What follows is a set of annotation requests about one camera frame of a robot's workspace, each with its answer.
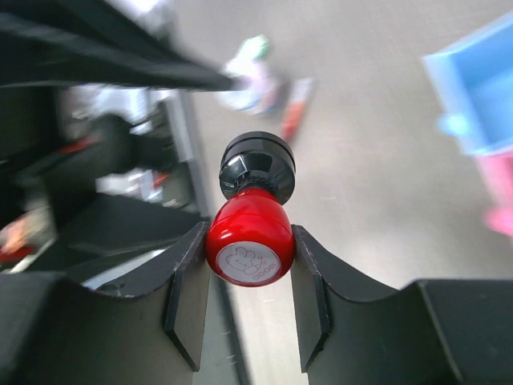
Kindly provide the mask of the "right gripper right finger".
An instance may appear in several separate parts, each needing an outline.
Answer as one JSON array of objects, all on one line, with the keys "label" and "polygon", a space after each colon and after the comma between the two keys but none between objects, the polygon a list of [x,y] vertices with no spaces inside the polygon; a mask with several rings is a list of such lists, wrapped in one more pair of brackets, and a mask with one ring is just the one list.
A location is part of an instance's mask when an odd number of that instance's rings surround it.
[{"label": "right gripper right finger", "polygon": [[421,279],[396,290],[293,227],[301,370],[312,384],[509,384],[512,283]]}]

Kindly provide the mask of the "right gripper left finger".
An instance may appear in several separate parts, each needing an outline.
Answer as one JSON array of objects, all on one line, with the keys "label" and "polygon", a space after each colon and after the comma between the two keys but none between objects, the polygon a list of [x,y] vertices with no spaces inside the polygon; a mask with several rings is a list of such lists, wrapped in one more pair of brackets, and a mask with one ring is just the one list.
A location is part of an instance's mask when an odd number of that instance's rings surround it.
[{"label": "right gripper left finger", "polygon": [[208,224],[92,290],[58,272],[1,277],[4,384],[189,384],[200,368]]}]

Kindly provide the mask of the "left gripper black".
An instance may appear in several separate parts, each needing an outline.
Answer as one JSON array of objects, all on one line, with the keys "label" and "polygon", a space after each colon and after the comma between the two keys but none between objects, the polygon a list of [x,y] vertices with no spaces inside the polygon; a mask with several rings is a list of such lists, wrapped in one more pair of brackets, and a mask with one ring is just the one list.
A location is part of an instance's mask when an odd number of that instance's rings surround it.
[{"label": "left gripper black", "polygon": [[[158,63],[1,14],[1,86],[227,91],[195,63]],[[1,270],[107,267],[200,221],[190,137],[172,97],[113,87],[1,92]]]}]

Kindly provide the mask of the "pink plastic bin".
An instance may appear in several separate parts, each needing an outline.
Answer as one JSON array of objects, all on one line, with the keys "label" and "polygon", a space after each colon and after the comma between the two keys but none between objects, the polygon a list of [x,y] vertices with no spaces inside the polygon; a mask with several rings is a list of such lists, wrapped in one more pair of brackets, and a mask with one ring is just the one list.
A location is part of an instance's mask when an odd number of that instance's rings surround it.
[{"label": "pink plastic bin", "polygon": [[484,214],[484,223],[512,238],[512,151],[477,156],[475,162],[494,204]]}]

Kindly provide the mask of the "red black stamp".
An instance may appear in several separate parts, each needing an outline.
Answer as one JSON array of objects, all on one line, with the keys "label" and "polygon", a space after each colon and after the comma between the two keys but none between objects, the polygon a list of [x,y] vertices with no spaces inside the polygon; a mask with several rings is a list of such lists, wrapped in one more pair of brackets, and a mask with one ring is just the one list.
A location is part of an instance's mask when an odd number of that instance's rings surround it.
[{"label": "red black stamp", "polygon": [[283,208],[293,195],[293,151],[279,136],[247,132],[232,140],[220,162],[226,198],[205,241],[213,272],[236,286],[272,284],[291,268],[295,241]]}]

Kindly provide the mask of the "light blue front bin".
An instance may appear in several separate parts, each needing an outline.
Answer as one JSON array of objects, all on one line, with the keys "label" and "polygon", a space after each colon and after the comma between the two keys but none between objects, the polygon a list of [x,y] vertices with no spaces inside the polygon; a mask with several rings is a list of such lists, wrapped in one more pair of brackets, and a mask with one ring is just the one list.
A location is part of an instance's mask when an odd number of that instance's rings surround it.
[{"label": "light blue front bin", "polygon": [[463,153],[512,150],[512,13],[422,58],[442,105],[442,132]]}]

